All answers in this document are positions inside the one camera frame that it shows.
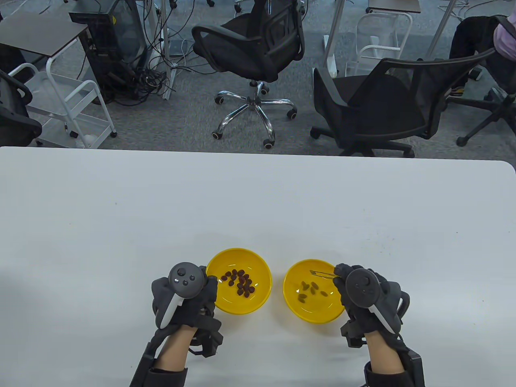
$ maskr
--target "shoe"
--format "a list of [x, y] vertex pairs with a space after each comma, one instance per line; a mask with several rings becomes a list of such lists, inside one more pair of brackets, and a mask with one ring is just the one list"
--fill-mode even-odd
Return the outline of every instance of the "shoe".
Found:
[[454, 87], [450, 90], [449, 96], [461, 97], [464, 94], [464, 86]]

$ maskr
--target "hand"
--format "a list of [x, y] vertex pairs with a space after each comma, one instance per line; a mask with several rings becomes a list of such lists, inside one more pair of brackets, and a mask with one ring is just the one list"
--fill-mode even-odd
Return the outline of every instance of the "hand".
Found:
[[[204, 266], [200, 267], [203, 273], [206, 273]], [[214, 315], [215, 301], [217, 300], [217, 278], [214, 276], [207, 277], [206, 285], [201, 292], [194, 298], [183, 301], [183, 305], [175, 310], [175, 313], [170, 321], [172, 325], [188, 325], [193, 328], [198, 328], [197, 320], [199, 315], [204, 314], [210, 317]], [[169, 286], [168, 278], [162, 277], [152, 282], [152, 310], [156, 314], [159, 305], [163, 302], [165, 295], [173, 292]]]
[[[349, 318], [352, 321], [357, 322], [363, 334], [378, 331], [391, 348], [396, 350], [407, 350], [407, 347], [399, 335], [393, 335], [390, 333], [383, 326], [376, 315], [371, 313], [369, 309], [360, 308], [355, 305], [353, 301], [351, 301], [351, 298], [346, 291], [346, 279], [348, 275], [356, 269], [363, 269], [363, 267], [360, 265], [349, 266], [341, 263], [338, 264], [333, 271], [333, 273], [337, 275], [337, 277], [333, 279], [333, 284], [341, 294], [341, 303], [346, 308], [346, 312], [348, 313]], [[387, 293], [389, 291], [390, 285], [385, 277], [374, 272], [372, 269], [368, 270], [376, 275], [376, 278], [378, 278], [378, 281], [380, 282], [382, 291]]]

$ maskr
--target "computer tower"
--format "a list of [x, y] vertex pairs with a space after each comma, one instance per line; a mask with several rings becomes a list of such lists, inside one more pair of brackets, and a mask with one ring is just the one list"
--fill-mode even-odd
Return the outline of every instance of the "computer tower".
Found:
[[88, 25], [80, 40], [103, 92], [137, 100], [148, 50], [136, 1], [78, 0], [70, 18]]

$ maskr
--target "chrome chair base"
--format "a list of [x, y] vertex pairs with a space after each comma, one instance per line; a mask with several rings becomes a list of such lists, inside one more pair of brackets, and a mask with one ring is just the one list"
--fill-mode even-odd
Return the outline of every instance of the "chrome chair base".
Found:
[[276, 141], [276, 135], [274, 133], [274, 129], [272, 128], [272, 124], [268, 119], [267, 115], [263, 111], [262, 107], [267, 105], [288, 105], [291, 109], [287, 112], [287, 117], [293, 120], [297, 115], [297, 107], [291, 100], [286, 99], [277, 99], [277, 100], [263, 100], [262, 95], [266, 95], [269, 92], [269, 87], [265, 84], [265, 82], [254, 82], [251, 81], [251, 96], [244, 97], [242, 95], [238, 95], [232, 93], [230, 91], [219, 91], [215, 97], [215, 103], [217, 105], [221, 105], [224, 102], [225, 98], [234, 98], [244, 102], [244, 105], [239, 107], [237, 110], [229, 113], [219, 124], [216, 131], [212, 132], [213, 138], [216, 140], [220, 140], [222, 138], [222, 133], [224, 128], [231, 122], [235, 117], [240, 115], [242, 112], [249, 108], [253, 108], [260, 118], [262, 119], [263, 124], [265, 125], [265, 129], [267, 130], [267, 136], [263, 141], [263, 145], [266, 149], [271, 149], [274, 146], [274, 142]]

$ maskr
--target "gray carpet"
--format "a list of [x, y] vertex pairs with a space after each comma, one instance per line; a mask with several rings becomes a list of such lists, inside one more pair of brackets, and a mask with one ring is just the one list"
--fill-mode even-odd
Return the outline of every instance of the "gray carpet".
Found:
[[[355, 0], [355, 4], [346, 3], [345, 17], [341, 24], [342, 31], [352, 31], [356, 20], [363, 14], [366, 0]], [[50, 0], [53, 4], [50, 13], [68, 17], [67, 12], [73, 5], [63, 5], [60, 0]], [[39, 11], [48, 4], [48, 0], [32, 0], [25, 7]], [[414, 33], [410, 36], [404, 57], [416, 59], [424, 55], [430, 44], [436, 22], [442, 12], [437, 9], [440, 1], [422, 2], [424, 13], [414, 17]], [[505, 2], [494, 3], [506, 6]], [[338, 155], [340, 150], [329, 138], [314, 140], [309, 136], [312, 125], [324, 125], [324, 120], [315, 112], [312, 103], [311, 69], [321, 65], [323, 56], [322, 34], [329, 30], [333, 0], [311, 0], [305, 26], [306, 52], [300, 62], [293, 62], [281, 74], [277, 82], [270, 85], [270, 98], [289, 98], [298, 106], [298, 116], [290, 121], [286, 117], [288, 109], [269, 107], [266, 110], [276, 131], [276, 145], [272, 150], [265, 150], [262, 141], [267, 137], [259, 117], [249, 111], [231, 122], [222, 140], [214, 140], [211, 132], [222, 118], [239, 106], [238, 102], [228, 100], [223, 105], [214, 103], [214, 95], [220, 90], [231, 90], [247, 95], [248, 83], [230, 73], [199, 75], [183, 71], [176, 78], [170, 100], [164, 101], [156, 96], [150, 97], [144, 104], [135, 107], [123, 107], [115, 103], [108, 105], [111, 117], [119, 136], [108, 138], [102, 148], [135, 149], [161, 151], [193, 152], [243, 152], [243, 153], [279, 153], [307, 155]], [[189, 14], [190, 0], [178, 2], [171, 19], [170, 27], [177, 29]], [[220, 24], [233, 14], [231, 0], [216, 0], [216, 6], [210, 8], [199, 1], [195, 6], [193, 17], [182, 31], [189, 38], [193, 24], [203, 21]], [[446, 58], [456, 20], [451, 19], [445, 34], [439, 42], [436, 56]], [[354, 35], [350, 32], [341, 34], [336, 45], [337, 65], [343, 69], [349, 56]], [[80, 69], [84, 52], [79, 45], [72, 47], [60, 57], [56, 72], [75, 78]], [[205, 63], [197, 58], [189, 64]], [[209, 66], [196, 67], [197, 70], [210, 72]], [[487, 75], [478, 82], [469, 82], [466, 95], [474, 98], [482, 96], [494, 86]], [[97, 115], [97, 106], [89, 108], [89, 113]], [[505, 122], [489, 125], [475, 136], [468, 145], [460, 148], [455, 145], [458, 136], [462, 136], [488, 115], [487, 112], [465, 106], [451, 105], [443, 113], [438, 133], [430, 140], [409, 138], [404, 140], [414, 146], [419, 158], [459, 158], [459, 159], [499, 159], [516, 166], [516, 138]], [[400, 152], [378, 151], [379, 156], [399, 157]]]

